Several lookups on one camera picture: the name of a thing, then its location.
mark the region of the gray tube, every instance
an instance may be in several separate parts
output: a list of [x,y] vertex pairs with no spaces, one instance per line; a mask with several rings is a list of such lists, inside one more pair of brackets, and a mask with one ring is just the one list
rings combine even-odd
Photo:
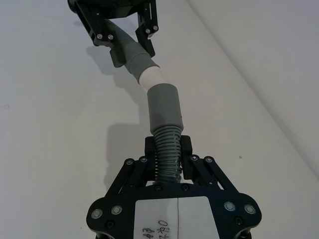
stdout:
[[158,84],[148,91],[151,133],[166,125],[184,129],[177,88],[171,84]]
[[116,26],[110,20],[106,20],[107,26],[111,31],[115,31],[120,46],[125,55],[125,67],[139,82],[140,76],[144,70],[152,66],[158,66],[145,49],[133,40],[126,32]]

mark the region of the white wall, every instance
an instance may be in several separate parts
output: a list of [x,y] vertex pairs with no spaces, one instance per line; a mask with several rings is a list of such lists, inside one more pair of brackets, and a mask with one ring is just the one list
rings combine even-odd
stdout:
[[319,1],[188,1],[319,178]]
[[[158,12],[155,60],[179,89],[184,133],[259,203],[254,238],[317,239],[316,177],[189,5]],[[0,32],[0,238],[94,238],[88,207],[143,153],[144,91],[66,1],[1,1]]]

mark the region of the screw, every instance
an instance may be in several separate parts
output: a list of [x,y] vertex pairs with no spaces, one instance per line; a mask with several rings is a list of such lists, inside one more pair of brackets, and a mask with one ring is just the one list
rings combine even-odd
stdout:
[[232,202],[224,203],[224,208],[230,212],[233,212],[236,209],[235,204],[233,204]]
[[133,164],[133,160],[132,160],[132,159],[128,159],[128,160],[126,161],[126,164],[127,164],[127,165]]
[[239,226],[244,223],[243,219],[239,216],[234,217],[234,222]]
[[103,214],[103,211],[101,209],[97,208],[91,213],[91,218],[98,219],[101,217],[102,214]]
[[187,191],[189,189],[189,186],[187,184],[184,184],[181,188],[182,190]]
[[212,160],[211,157],[206,157],[206,158],[205,158],[205,161],[206,161],[207,163],[211,163],[213,160]]
[[195,155],[192,156],[190,159],[193,160],[193,161],[197,161],[198,160],[197,156],[195,156]]
[[161,186],[160,185],[155,185],[154,190],[159,192],[161,190]]
[[106,228],[107,229],[111,229],[112,227],[114,227],[114,222],[113,221],[107,221],[106,222]]
[[121,212],[122,212],[122,207],[120,205],[116,205],[116,206],[112,207],[112,209],[111,209],[111,213],[113,215],[118,215]]
[[245,205],[245,211],[249,214],[255,214],[256,213],[256,209],[253,205],[247,204]]

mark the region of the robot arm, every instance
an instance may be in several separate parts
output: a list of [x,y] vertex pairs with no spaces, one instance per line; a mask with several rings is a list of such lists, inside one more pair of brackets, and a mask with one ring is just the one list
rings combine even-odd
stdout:
[[[125,65],[147,91],[153,135],[144,156],[125,160],[105,197],[91,205],[89,228],[98,239],[250,239],[261,221],[256,201],[237,191],[213,157],[193,154],[190,137],[181,135],[177,89],[151,59],[155,0],[68,2],[93,43],[109,46],[114,66]],[[138,43],[109,20],[135,12]],[[180,183],[181,173],[193,184]]]

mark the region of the white pipe section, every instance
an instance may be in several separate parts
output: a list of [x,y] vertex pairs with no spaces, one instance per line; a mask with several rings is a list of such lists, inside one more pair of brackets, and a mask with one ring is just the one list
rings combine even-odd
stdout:
[[144,70],[139,79],[139,84],[146,92],[151,87],[162,83],[168,83],[168,80],[158,66],[152,66]]

